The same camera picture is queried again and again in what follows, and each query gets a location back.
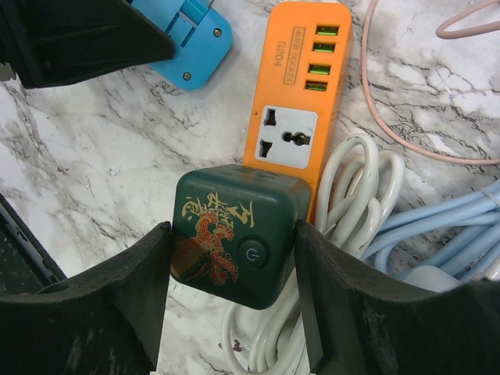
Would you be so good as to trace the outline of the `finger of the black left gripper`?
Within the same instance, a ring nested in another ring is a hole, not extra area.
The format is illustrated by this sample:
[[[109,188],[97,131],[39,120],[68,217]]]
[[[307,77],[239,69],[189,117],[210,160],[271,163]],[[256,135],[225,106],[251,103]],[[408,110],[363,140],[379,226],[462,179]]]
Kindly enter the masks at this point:
[[[1,79],[77,84],[171,60],[174,43],[130,1],[1,1]]]

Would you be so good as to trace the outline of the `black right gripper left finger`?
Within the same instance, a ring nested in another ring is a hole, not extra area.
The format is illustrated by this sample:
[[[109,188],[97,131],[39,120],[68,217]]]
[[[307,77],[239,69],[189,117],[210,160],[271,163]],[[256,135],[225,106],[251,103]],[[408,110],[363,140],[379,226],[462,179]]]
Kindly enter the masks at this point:
[[[172,253],[158,224],[121,253],[36,294],[1,299],[3,374],[156,370]]]

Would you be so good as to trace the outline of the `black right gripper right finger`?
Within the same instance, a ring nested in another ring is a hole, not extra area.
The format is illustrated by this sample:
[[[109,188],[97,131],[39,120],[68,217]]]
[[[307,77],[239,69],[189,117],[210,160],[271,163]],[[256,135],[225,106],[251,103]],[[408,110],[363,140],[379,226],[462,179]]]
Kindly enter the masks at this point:
[[[314,374],[496,374],[499,284],[436,293],[338,249],[309,223],[295,267]]]

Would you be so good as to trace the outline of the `white green usb charger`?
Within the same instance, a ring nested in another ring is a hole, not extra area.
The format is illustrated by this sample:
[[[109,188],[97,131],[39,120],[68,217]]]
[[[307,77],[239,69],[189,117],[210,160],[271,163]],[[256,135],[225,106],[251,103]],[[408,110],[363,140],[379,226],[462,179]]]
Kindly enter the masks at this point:
[[[450,291],[463,284],[436,266],[417,267],[409,273],[404,282],[437,293]]]

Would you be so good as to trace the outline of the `dark green plug adapter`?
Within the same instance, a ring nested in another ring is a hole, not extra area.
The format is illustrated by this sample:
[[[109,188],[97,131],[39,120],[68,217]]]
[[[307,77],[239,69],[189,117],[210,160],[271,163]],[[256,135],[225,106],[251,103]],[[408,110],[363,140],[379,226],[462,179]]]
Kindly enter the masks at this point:
[[[310,198],[300,178],[238,164],[186,173],[173,208],[173,278],[252,309],[269,308],[294,266],[295,228]]]

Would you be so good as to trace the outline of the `teal blue plug block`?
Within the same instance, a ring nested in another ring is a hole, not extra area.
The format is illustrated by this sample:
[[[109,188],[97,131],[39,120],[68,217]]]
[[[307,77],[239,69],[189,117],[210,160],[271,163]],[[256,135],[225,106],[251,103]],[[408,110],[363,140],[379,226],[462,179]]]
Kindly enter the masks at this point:
[[[183,90],[205,85],[230,51],[230,24],[210,1],[137,0],[131,5],[173,40],[173,58],[152,68]]]

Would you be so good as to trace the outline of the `orange power strip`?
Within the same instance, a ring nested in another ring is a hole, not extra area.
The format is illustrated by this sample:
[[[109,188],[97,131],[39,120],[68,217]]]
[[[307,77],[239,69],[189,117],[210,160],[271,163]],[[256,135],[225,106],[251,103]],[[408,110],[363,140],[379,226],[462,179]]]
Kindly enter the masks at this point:
[[[350,9],[281,2],[270,13],[243,156],[244,166],[304,180],[314,221],[352,50]]]

